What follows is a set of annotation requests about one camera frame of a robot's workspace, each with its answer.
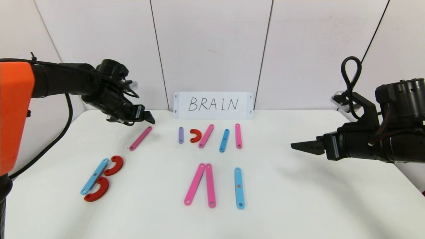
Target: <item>orange cover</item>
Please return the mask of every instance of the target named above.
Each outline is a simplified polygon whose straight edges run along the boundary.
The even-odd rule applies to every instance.
[[[0,63],[0,175],[15,166],[34,82],[29,63]]]

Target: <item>red arc piece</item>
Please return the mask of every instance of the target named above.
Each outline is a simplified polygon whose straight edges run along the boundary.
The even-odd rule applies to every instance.
[[[84,200],[85,201],[87,201],[87,202],[94,202],[97,199],[101,198],[106,193],[106,191],[108,190],[108,188],[109,188],[109,181],[108,181],[108,179],[106,179],[105,177],[99,177],[96,180],[96,182],[100,184],[100,188],[96,192],[94,192],[94,193],[87,194],[84,197]]]
[[[191,129],[190,130],[190,133],[191,134],[196,134],[196,137],[194,137],[194,138],[191,138],[190,139],[190,142],[191,143],[196,143],[196,142],[198,142],[199,140],[201,140],[201,138],[202,138],[202,133],[199,131],[199,130],[197,130],[197,129]]]
[[[113,156],[111,158],[111,161],[115,162],[115,166],[113,168],[105,170],[105,172],[103,173],[105,176],[111,176],[113,174],[116,174],[124,165],[124,161],[122,160],[122,158],[117,155]]]

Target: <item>sign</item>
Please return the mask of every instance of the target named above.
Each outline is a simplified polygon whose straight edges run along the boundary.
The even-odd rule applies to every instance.
[[[254,97],[249,92],[176,92],[174,118],[250,120]]]

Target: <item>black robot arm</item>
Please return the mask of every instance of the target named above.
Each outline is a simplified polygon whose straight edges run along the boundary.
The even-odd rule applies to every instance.
[[[346,96],[337,97],[345,100]],[[351,100],[364,109],[357,122],[345,123],[315,141],[292,143],[291,147],[316,155],[326,152],[327,158],[335,161],[351,157],[390,163],[425,162],[425,80],[382,85],[375,97],[382,111],[381,124],[375,105],[352,92]]]
[[[24,59],[0,59],[1,62],[28,62],[32,66],[35,85],[32,97],[69,93],[81,95],[82,100],[101,110],[109,122],[133,125],[148,121],[155,124],[143,105],[133,105],[125,95],[139,96],[132,90],[136,82],[126,80],[127,68],[114,60],[103,60],[96,69],[84,63],[48,63]]]

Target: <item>purple plastic bar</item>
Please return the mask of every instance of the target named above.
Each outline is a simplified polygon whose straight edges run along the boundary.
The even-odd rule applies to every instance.
[[[179,128],[178,135],[179,135],[178,142],[179,142],[179,144],[182,144],[184,142],[184,131],[183,131],[183,127],[180,127]]]
[[[210,137],[211,132],[212,132],[213,129],[214,129],[214,125],[209,125],[208,126],[207,131],[204,133],[204,136],[202,137],[201,141],[199,142],[199,145],[198,146],[200,148],[205,147],[205,145],[206,145],[206,143],[208,141],[208,138]]]
[[[198,189],[199,183],[204,174],[205,164],[201,163],[196,170],[195,176],[193,177],[192,184],[190,184],[189,190],[187,191],[186,197],[184,198],[184,204],[189,206],[192,204],[193,198],[195,197],[196,190]]]
[[[242,148],[241,125],[235,124],[236,147]]]
[[[142,142],[142,140],[146,137],[146,135],[152,130],[152,126],[147,127],[143,133],[134,141],[134,143],[130,146],[130,151],[133,151],[137,148],[137,146]]]
[[[208,206],[210,208],[215,208],[217,203],[215,202],[215,191],[214,191],[214,178],[213,178],[213,167],[211,164],[207,163],[205,165],[205,177],[207,178],[207,196],[208,196]]]

